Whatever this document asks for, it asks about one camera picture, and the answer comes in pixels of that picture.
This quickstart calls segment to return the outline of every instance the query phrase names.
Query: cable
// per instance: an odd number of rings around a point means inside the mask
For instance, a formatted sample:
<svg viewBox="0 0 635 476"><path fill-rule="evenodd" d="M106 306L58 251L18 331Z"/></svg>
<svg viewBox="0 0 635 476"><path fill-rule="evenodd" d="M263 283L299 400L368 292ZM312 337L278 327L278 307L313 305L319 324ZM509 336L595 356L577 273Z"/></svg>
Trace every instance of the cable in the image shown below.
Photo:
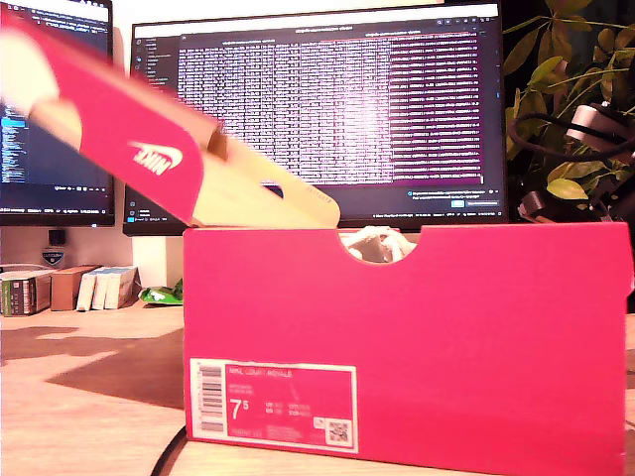
<svg viewBox="0 0 635 476"><path fill-rule="evenodd" d="M161 456L157 460L157 464L150 473L150 476L164 476L165 474L170 474L170 470L174 465L176 456L179 455L185 444L188 442L188 431L184 426L179 430L175 437L172 438L172 441L168 443L166 449L163 450Z"/></svg>
<svg viewBox="0 0 635 476"><path fill-rule="evenodd" d="M584 154L583 156L575 156L573 154L563 154L561 152L552 151L547 149L546 147L539 146L537 144L532 144L531 142L527 142L524 139L521 139L518 135L517 127L520 123L524 121L528 121L530 119L542 119L543 121L549 122L551 124L556 124L557 126L561 126L564 128L575 129L577 131L583 132L584 134L588 134L589 136L597 137L603 139L608 142L616 143L620 140L619 136L615 134L607 134L604 132L596 131L594 129L590 129L588 127L580 126L578 124L574 124L573 122L564 121L558 117L550 116L549 114L543 114L540 112L535 112L531 114L525 114L523 116L519 116L511 124L509 128L509 137L516 144L521 146L523 149L527 149L532 152L536 152L539 154L544 154L545 156L553 157L556 159L561 159L567 162L594 162L594 161L602 161L605 159L610 159L615 157L623 152L633 153L633 148L635 148L635 136L628 139L625 142L622 142L617 147L614 147L611 150L604 152L593 152L590 154Z"/></svg>

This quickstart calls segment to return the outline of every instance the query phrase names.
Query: wooden desk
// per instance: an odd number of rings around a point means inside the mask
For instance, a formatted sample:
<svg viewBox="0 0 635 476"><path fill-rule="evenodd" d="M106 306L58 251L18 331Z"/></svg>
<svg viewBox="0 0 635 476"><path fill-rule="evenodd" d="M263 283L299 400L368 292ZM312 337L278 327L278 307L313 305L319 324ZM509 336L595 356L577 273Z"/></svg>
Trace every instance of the wooden desk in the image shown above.
<svg viewBox="0 0 635 476"><path fill-rule="evenodd" d="M626 474L635 475L635 315L627 324ZM181 307L4 318L2 474L150 475L185 424L182 344ZM468 473L188 442L170 474Z"/></svg>

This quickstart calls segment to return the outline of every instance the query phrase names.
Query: wall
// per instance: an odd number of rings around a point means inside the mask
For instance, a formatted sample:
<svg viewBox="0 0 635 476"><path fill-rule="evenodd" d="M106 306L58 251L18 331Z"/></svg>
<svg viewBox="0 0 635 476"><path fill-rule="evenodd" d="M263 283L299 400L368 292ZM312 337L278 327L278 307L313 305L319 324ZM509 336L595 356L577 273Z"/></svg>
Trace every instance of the wall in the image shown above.
<svg viewBox="0 0 635 476"><path fill-rule="evenodd" d="M443 0L305 0L304 2L288 0L269 2L253 2L252 0L233 0L230 2L113 0L115 63L120 67L129 64L133 23L350 10L424 3L443 3ZM73 249L76 263L115 266L129 265L133 262L132 240L121 232L123 190L123 183L117 181L115 184L116 223L114 227L71 227L68 229L69 247ZM2 263L40 263L40 252L48 242L48 229L45 227L2 227L0 235Z"/></svg>

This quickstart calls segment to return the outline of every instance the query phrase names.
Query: book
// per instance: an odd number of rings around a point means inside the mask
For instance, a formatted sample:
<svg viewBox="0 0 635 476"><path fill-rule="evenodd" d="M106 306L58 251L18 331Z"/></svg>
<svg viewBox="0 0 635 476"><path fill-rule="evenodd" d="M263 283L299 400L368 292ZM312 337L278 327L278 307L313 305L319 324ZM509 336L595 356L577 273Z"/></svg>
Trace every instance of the book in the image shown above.
<svg viewBox="0 0 635 476"><path fill-rule="evenodd" d="M118 268L103 268L95 275L95 289L92 294L91 309L103 310L106 303L106 290L108 278L112 273L117 273Z"/></svg>
<svg viewBox="0 0 635 476"><path fill-rule="evenodd" d="M51 281L51 310L72 310L77 306L81 278L98 266L75 266L53 273Z"/></svg>
<svg viewBox="0 0 635 476"><path fill-rule="evenodd" d="M31 315L51 305L53 270L10 271L0 274L2 314Z"/></svg>
<svg viewBox="0 0 635 476"><path fill-rule="evenodd" d="M77 310L90 310L92 306L92 296L94 295L95 281L97 275L106 268L101 267L96 270L84 273L81 276L81 284L79 285L79 294L77 295Z"/></svg>
<svg viewBox="0 0 635 476"><path fill-rule="evenodd" d="M119 268L108 277L104 308L118 309L130 299L134 287L137 267Z"/></svg>

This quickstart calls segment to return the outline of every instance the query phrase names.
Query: monitor stand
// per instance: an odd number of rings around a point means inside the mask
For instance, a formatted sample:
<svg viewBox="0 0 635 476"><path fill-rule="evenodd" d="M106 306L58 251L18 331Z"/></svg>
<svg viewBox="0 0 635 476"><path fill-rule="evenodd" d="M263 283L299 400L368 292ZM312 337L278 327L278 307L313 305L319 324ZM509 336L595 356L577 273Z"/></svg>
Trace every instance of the monitor stand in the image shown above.
<svg viewBox="0 0 635 476"><path fill-rule="evenodd" d="M132 264L143 288L173 288L183 277L183 237L132 237Z"/></svg>

